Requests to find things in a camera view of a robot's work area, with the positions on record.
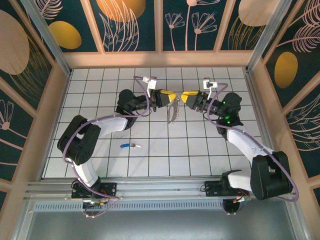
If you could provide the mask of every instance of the white bracket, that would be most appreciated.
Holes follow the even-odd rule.
[[[216,81],[210,81],[210,78],[208,78],[208,77],[206,77],[203,80],[203,89],[210,90],[207,100],[210,99],[210,95],[212,93],[212,88],[216,89],[217,87],[218,87],[218,83]]]
[[[142,81],[148,84],[146,88],[146,92],[148,93],[148,97],[150,98],[150,89],[156,89],[157,78],[155,76],[151,76],[151,77],[144,76]]]

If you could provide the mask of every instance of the small blue handle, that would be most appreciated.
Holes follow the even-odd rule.
[[[122,144],[121,146],[120,146],[120,148],[127,148],[127,147],[130,147],[130,143],[126,143],[126,144]]]

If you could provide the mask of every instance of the flower drawing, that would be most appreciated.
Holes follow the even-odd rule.
[[[195,33],[194,50],[197,50],[197,37],[198,34],[205,34],[214,32],[217,30],[217,25],[215,24],[215,12],[212,14],[203,13],[199,18],[199,13],[192,14],[192,25]]]
[[[174,13],[172,15],[170,13],[167,13],[165,15],[165,20],[170,28],[172,47],[173,47],[173,51],[175,51],[176,48],[175,48],[174,38],[172,35],[172,29],[183,27],[185,25],[185,21],[183,21],[184,19],[181,16],[181,13],[179,14]]]

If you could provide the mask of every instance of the white grid floor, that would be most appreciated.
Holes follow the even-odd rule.
[[[44,178],[75,177],[71,167],[62,161],[62,153],[57,148],[58,139],[78,114],[88,119],[113,114],[121,90],[133,89],[136,96],[143,94],[133,80],[134,75],[156,76],[157,89],[168,89],[179,96],[183,91],[203,91],[205,77],[228,83],[226,91],[242,97],[241,121],[261,142],[240,67],[75,69],[50,147]],[[181,100],[177,122],[168,125],[167,109],[159,108],[148,117],[138,118],[131,129],[99,139],[92,159],[99,176],[218,176],[229,170],[250,168],[245,156],[226,142],[201,113],[185,107]],[[126,143],[135,143],[141,148],[120,148]]]

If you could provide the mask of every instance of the yellow circle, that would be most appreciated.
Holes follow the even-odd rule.
[[[289,85],[295,79],[297,71],[298,60],[296,56],[289,51],[285,51],[278,57],[275,63],[275,83],[282,89],[289,87]]]
[[[117,22],[131,20],[131,16],[126,13],[130,11],[129,9],[133,11],[136,18],[139,18],[146,9],[146,0],[96,0],[96,3],[104,15]]]
[[[49,25],[59,46],[65,49],[76,49],[81,45],[81,36],[78,30],[70,23],[65,21],[55,21]]]
[[[28,36],[20,23],[0,10],[0,69],[17,75],[28,65],[30,48]]]
[[[247,26],[266,25],[274,13],[279,0],[241,0],[239,19]]]

